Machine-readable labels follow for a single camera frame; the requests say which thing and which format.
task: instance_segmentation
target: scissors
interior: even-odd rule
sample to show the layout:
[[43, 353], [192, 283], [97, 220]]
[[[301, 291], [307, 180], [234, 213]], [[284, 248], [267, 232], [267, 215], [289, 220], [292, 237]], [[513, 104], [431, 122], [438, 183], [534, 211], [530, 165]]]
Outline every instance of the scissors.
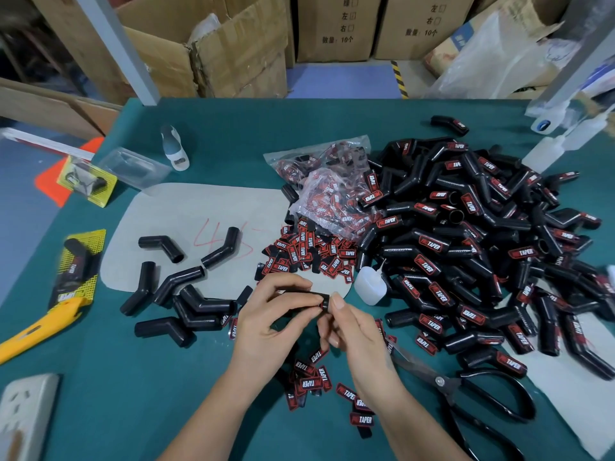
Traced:
[[[515, 461], [525, 460], [525, 456], [523, 456], [521, 450], [519, 450], [513, 442], [493, 427], [488, 426], [485, 422], [482, 422], [480, 419], [474, 417], [472, 414], [457, 406], [455, 403], [455, 393], [457, 390], [460, 388], [466, 388], [470, 392], [479, 396], [482, 401], [486, 401], [513, 420], [523, 423], [529, 422], [536, 417], [536, 406], [534, 405], [531, 395], [516, 378], [495, 369], [474, 369], [473, 371], [468, 372], [459, 371], [457, 372], [456, 377], [446, 377], [440, 372], [433, 370], [427, 364], [424, 364], [420, 359], [414, 357], [410, 352], [406, 351], [404, 348], [401, 348], [393, 341], [388, 339], [386, 340], [403, 357], [402, 359], [397, 356], [391, 356], [395, 364], [408, 371], [415, 377], [418, 377], [429, 385], [435, 387], [435, 389], [444, 396], [446, 404], [442, 406], [442, 410], [445, 418], [447, 419], [451, 436], [469, 457], [471, 457], [474, 461], [479, 461], [468, 445], [468, 442], [465, 440], [465, 437], [461, 433], [461, 429], [459, 428], [459, 424], [457, 423], [455, 416], [462, 418], [467, 423], [481, 430], [492, 440], [499, 442], [505, 448], [505, 451], [511, 455], [511, 459], [514, 459]], [[488, 392], [471, 381], [473, 377], [483, 375], [490, 375], [506, 380], [506, 382], [514, 388], [515, 392], [520, 397], [520, 406], [523, 408], [521, 411], [522, 414], [512, 411], [510, 408], [498, 401], [494, 396], [490, 395]]]

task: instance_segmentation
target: scissor blade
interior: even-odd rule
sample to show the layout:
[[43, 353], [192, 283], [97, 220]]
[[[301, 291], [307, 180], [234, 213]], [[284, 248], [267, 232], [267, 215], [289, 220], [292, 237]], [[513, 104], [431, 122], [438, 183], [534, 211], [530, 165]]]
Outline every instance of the scissor blade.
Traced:
[[409, 351], [406, 351], [401, 346], [398, 346], [397, 343], [394, 343], [393, 341], [389, 341], [388, 338], [387, 338], [387, 341], [403, 357], [402, 359], [402, 358], [398, 358], [397, 356], [391, 356], [391, 359], [393, 360], [395, 364], [400, 366], [402, 369], [410, 372], [415, 377], [418, 377], [419, 379], [423, 380], [429, 385], [437, 388], [438, 391], [442, 393], [447, 393], [447, 389], [448, 389], [447, 382], [449, 380], [448, 377], [443, 376], [440, 372], [436, 372], [431, 367], [429, 367], [427, 364], [423, 363], [419, 358], [416, 358], [413, 355], [411, 355]]

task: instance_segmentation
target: clear plastic tray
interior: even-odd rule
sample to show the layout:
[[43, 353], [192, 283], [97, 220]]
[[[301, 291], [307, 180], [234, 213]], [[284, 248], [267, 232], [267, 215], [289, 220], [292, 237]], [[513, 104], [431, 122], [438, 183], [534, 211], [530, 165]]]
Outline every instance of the clear plastic tray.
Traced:
[[98, 163], [98, 166], [115, 174], [120, 181], [140, 190], [161, 183], [171, 172], [170, 166], [124, 147], [112, 150]]

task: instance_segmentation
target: yellow and black hazard tape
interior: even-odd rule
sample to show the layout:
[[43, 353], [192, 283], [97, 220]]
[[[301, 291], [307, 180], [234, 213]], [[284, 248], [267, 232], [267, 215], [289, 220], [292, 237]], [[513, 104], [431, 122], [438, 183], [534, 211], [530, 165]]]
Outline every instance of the yellow and black hazard tape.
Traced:
[[397, 80], [397, 86], [399, 87], [399, 92], [402, 93], [402, 99], [408, 99], [408, 92], [406, 91], [406, 86], [404, 85], [404, 79], [402, 79], [402, 72], [399, 71], [399, 66], [397, 66], [397, 61], [391, 60], [391, 66], [393, 66], [393, 73], [395, 73], [395, 79]]

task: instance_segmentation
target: hand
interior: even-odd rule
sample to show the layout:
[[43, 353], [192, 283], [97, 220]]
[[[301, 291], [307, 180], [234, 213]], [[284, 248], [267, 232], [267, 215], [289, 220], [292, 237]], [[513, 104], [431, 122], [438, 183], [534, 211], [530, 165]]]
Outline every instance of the hand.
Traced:
[[[293, 344], [309, 322], [322, 309], [323, 297], [317, 294], [284, 293], [285, 287], [309, 291], [312, 282], [294, 273], [270, 273], [256, 287], [239, 312], [237, 339], [227, 373], [234, 381], [242, 382], [245, 402], [249, 406], [282, 366]], [[308, 307], [299, 312], [281, 331], [271, 324], [291, 309]]]
[[320, 347], [329, 344], [346, 351], [348, 366], [358, 395], [377, 414], [406, 393], [390, 359], [374, 318], [334, 293], [329, 314], [318, 321]]

